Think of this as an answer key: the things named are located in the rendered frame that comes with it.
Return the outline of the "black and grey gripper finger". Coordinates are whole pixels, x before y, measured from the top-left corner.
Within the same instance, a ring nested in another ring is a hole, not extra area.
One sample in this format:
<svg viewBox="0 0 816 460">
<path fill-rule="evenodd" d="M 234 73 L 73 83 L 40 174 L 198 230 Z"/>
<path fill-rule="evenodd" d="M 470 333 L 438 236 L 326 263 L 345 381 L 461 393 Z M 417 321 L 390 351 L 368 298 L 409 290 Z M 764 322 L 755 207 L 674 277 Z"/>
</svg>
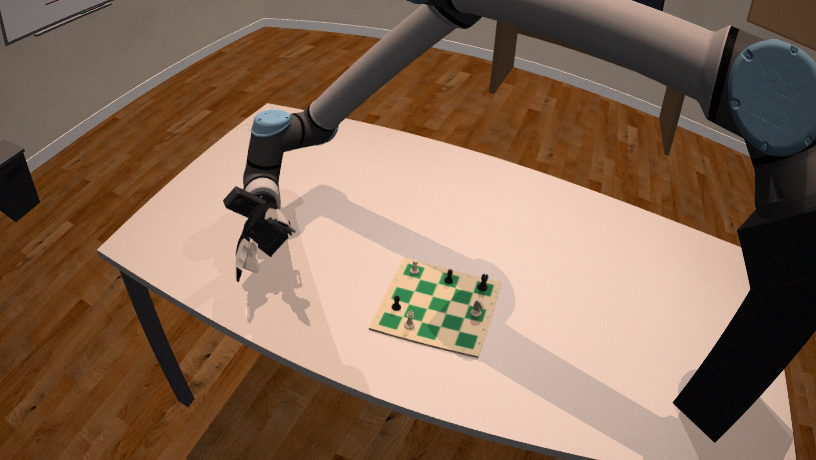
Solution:
<svg viewBox="0 0 816 460">
<path fill-rule="evenodd" d="M 289 225 L 289 222 L 288 222 L 287 218 L 285 217 L 283 212 L 281 212 L 278 209 L 278 206 L 276 204 L 274 204 L 273 202 L 270 202 L 270 203 L 266 203 L 264 205 L 264 207 L 265 207 L 265 211 L 264 211 L 262 217 L 260 218 L 261 221 L 263 221 L 264 218 L 265 218 L 265 220 L 267 220 L 271 224 L 274 223 L 274 224 L 276 224 L 278 226 L 282 226 L 282 227 L 290 230 L 291 232 L 296 233 L 295 229 L 292 228 Z M 276 222 L 274 222 L 274 221 L 276 221 Z"/>
<path fill-rule="evenodd" d="M 235 273 L 237 282 L 240 280 L 242 268 L 254 273 L 259 273 L 260 271 L 260 264 L 256 259 L 257 246 L 254 242 L 250 242 L 249 236 L 249 232 L 247 234 L 242 232 L 237 244 L 235 254 Z"/>
</svg>

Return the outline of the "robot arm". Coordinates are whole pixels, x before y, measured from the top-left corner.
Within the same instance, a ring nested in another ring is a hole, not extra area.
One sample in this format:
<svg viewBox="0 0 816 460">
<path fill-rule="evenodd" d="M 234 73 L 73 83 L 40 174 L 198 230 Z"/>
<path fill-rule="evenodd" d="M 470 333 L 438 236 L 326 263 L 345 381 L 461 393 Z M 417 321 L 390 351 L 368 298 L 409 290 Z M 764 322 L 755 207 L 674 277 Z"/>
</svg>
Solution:
<svg viewBox="0 0 816 460">
<path fill-rule="evenodd" d="M 339 124 L 383 85 L 481 16 L 582 49 L 697 100 L 707 120 L 745 137 L 759 217 L 816 206 L 816 63 L 798 47 L 731 25 L 710 31 L 632 0 L 407 1 L 424 4 L 303 112 L 255 116 L 244 190 L 231 190 L 223 200 L 227 209 L 247 217 L 267 203 L 253 194 L 266 191 L 280 210 L 284 152 L 331 141 Z"/>
</svg>

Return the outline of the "green and cream chessboard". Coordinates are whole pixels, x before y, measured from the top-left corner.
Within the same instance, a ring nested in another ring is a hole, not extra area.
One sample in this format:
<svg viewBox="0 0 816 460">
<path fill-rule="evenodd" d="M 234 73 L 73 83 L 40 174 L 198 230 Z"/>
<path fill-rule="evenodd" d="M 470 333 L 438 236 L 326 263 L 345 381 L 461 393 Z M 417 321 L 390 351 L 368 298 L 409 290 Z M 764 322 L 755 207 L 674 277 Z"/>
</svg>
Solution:
<svg viewBox="0 0 816 460">
<path fill-rule="evenodd" d="M 487 290 L 477 287 L 481 277 L 453 271 L 453 283 L 446 284 L 449 269 L 418 261 L 419 273 L 410 269 L 413 260 L 403 258 L 369 330 L 425 346 L 478 358 L 497 300 L 501 282 L 488 279 Z M 401 309 L 394 311 L 394 297 Z M 484 305 L 473 317 L 474 303 Z M 406 329 L 408 312 L 414 313 L 413 329 Z"/>
</svg>

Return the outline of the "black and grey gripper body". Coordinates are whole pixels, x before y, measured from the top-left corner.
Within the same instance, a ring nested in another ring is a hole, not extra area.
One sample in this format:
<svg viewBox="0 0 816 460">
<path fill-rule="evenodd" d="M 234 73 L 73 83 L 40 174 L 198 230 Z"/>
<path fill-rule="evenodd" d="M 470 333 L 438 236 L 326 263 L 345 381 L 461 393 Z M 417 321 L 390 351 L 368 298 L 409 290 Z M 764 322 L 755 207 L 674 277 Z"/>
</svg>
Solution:
<svg viewBox="0 0 816 460">
<path fill-rule="evenodd" d="M 260 198 L 266 200 L 267 203 L 273 202 L 277 205 L 275 197 L 269 192 L 260 191 L 254 193 L 254 195 L 258 197 L 263 196 Z M 258 244 L 260 250 L 272 257 L 278 248 L 288 239 L 288 234 L 292 235 L 292 232 L 282 226 L 269 223 L 265 218 L 263 221 L 260 220 L 265 211 L 265 204 L 266 203 L 262 203 L 260 206 L 256 206 L 247 216 L 248 220 L 244 224 L 243 233 L 251 233 L 252 235 L 250 234 L 249 238 Z"/>
</svg>

